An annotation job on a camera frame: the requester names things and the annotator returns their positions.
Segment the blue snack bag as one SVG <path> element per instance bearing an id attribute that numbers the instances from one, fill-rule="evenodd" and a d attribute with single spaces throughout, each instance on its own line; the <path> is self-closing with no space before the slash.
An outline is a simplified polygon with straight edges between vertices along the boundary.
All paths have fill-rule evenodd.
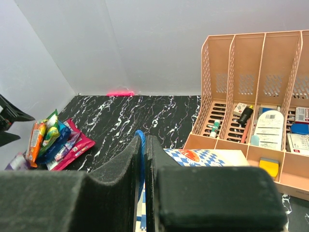
<path id="1" fill-rule="evenodd" d="M 68 140 L 71 130 L 61 121 L 58 122 L 58 125 L 60 129 L 60 136 L 42 155 L 36 159 L 37 164 L 47 164 L 51 162 Z"/>

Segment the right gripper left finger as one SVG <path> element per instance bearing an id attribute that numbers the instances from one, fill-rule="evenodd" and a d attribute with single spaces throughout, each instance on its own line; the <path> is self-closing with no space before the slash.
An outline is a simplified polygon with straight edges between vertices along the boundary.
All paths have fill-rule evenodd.
<path id="1" fill-rule="evenodd" d="M 94 171 L 2 171 L 3 232 L 133 232 L 141 140 Z"/>

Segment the white tube with label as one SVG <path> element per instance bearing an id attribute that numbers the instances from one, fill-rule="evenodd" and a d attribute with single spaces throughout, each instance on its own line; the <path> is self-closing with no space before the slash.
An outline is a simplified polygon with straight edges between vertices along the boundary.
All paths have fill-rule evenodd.
<path id="1" fill-rule="evenodd" d="M 259 147 L 281 150 L 284 117 L 276 110 L 267 111 L 258 118 L 254 135 L 259 137 Z"/>

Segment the blue box behind tube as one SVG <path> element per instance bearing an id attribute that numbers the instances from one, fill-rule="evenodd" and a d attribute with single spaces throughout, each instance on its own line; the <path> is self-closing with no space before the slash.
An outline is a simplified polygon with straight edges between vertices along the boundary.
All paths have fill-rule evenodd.
<path id="1" fill-rule="evenodd" d="M 258 111 L 258 116 L 260 116 L 261 114 L 267 112 L 267 111 L 273 111 L 273 110 L 276 110 L 278 112 L 281 111 L 281 107 L 280 106 L 277 106 L 277 107 L 259 107 L 259 111 Z"/>

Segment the magenta purple candy pack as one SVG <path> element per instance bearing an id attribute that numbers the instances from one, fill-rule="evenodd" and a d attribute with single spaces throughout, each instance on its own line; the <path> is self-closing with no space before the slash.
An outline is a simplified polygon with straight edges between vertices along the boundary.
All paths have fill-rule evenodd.
<path id="1" fill-rule="evenodd" d="M 60 149 L 60 151 L 55 155 L 55 161 L 60 161 L 62 158 L 64 158 L 68 152 L 73 148 L 76 141 L 80 137 L 80 132 L 73 132 L 73 136 L 71 136 L 67 142 L 63 145 L 63 147 Z"/>

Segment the orange pencil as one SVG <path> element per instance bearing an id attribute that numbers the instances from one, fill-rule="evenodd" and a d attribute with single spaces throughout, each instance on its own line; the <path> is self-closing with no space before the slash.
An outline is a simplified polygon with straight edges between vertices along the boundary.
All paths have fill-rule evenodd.
<path id="1" fill-rule="evenodd" d="M 245 126 L 245 129 L 244 129 L 241 141 L 240 141 L 242 144 L 244 144 L 246 141 L 246 138 L 247 138 L 250 126 L 251 126 L 251 121 L 252 121 L 251 118 L 249 118 L 246 122 L 246 126 Z"/>

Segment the green candy pack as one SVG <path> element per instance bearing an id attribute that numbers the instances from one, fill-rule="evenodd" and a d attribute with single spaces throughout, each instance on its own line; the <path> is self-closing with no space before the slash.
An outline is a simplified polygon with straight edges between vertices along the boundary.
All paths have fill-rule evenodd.
<path id="1" fill-rule="evenodd" d="M 45 120 L 46 132 L 43 138 L 38 157 L 41 157 L 60 136 L 58 129 L 58 111 L 55 109 Z"/>

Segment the pink snack bag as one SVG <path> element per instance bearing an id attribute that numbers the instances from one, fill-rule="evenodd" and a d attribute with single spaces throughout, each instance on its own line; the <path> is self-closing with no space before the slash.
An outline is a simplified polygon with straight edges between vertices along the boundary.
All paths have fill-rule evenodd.
<path id="1" fill-rule="evenodd" d="M 76 141 L 73 148 L 68 152 L 68 154 L 62 158 L 60 161 L 55 161 L 53 159 L 51 162 L 47 163 L 47 169 L 49 171 L 62 171 L 64 170 L 69 164 L 71 164 L 73 161 L 75 161 L 78 157 L 80 157 L 82 154 L 84 154 L 86 151 L 88 151 L 90 148 L 92 148 L 96 143 L 92 139 L 86 137 L 75 125 L 73 120 L 67 119 L 64 124 L 68 126 L 71 130 L 71 134 L 73 135 L 73 132 L 80 132 L 80 137 Z"/>

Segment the glue stick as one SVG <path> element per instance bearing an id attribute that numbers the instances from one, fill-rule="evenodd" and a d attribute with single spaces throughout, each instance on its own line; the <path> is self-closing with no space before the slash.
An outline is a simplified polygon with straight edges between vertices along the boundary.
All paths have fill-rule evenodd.
<path id="1" fill-rule="evenodd" d="M 212 129 L 211 129 L 211 132 L 210 132 L 210 137 L 211 138 L 216 138 L 216 135 L 217 135 L 217 132 L 218 132 L 218 129 L 220 127 L 220 124 L 221 124 L 221 121 L 216 119 L 214 121 L 214 124 L 212 126 Z"/>

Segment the blue stamp pad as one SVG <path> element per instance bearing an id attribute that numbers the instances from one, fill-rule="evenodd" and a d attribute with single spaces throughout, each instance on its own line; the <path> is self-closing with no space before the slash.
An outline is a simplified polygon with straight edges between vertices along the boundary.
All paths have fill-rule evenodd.
<path id="1" fill-rule="evenodd" d="M 291 125 L 290 131 L 293 134 L 309 135 L 309 125 L 294 123 Z"/>

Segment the small staples box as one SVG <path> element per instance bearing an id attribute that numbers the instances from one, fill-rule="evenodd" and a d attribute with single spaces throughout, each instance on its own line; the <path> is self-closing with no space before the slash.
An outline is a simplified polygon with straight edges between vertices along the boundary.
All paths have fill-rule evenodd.
<path id="1" fill-rule="evenodd" d="M 239 102 L 233 111 L 233 115 L 241 116 L 243 111 L 246 109 L 246 107 L 247 107 L 247 104 Z"/>

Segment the blue checkered paper bag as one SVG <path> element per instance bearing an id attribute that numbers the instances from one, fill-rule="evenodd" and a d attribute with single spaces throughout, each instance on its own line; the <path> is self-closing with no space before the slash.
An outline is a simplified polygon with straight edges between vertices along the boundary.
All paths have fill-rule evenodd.
<path id="1" fill-rule="evenodd" d="M 248 166 L 243 152 L 224 149 L 163 148 L 155 136 L 145 136 L 141 130 L 141 176 L 137 221 L 139 232 L 155 231 L 154 193 L 157 171 L 164 166 L 211 167 Z"/>

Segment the orange desk organizer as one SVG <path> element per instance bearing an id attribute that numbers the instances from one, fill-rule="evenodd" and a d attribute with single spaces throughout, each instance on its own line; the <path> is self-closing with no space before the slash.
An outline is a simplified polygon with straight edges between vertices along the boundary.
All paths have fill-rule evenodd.
<path id="1" fill-rule="evenodd" d="M 241 102 L 253 106 L 251 126 L 233 115 Z M 284 117 L 281 150 L 250 144 L 259 107 L 281 107 Z M 296 107 L 309 106 L 309 32 L 307 30 L 211 35 L 201 48 L 201 106 L 184 145 L 186 149 L 241 150 L 252 166 L 261 158 L 280 162 L 274 179 L 281 193 L 309 198 L 309 158 L 286 150 Z M 221 121 L 216 138 L 214 121 Z"/>

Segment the red white staples box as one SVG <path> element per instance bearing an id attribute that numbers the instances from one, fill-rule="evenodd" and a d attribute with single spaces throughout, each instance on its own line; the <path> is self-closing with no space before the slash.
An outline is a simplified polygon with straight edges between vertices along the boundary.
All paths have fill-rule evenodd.
<path id="1" fill-rule="evenodd" d="M 309 108 L 296 107 L 295 109 L 295 122 L 296 123 L 309 123 Z"/>

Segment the orange candy pack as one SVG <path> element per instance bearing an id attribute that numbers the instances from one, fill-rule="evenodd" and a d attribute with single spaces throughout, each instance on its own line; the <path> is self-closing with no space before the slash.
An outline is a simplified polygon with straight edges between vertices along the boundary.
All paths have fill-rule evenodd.
<path id="1" fill-rule="evenodd" d="M 46 122 L 47 120 L 36 121 L 33 124 L 29 144 L 26 152 L 26 160 L 30 163 L 31 167 L 36 168 L 36 158 L 38 156 L 39 150 L 41 148 L 43 138 L 46 131 Z"/>

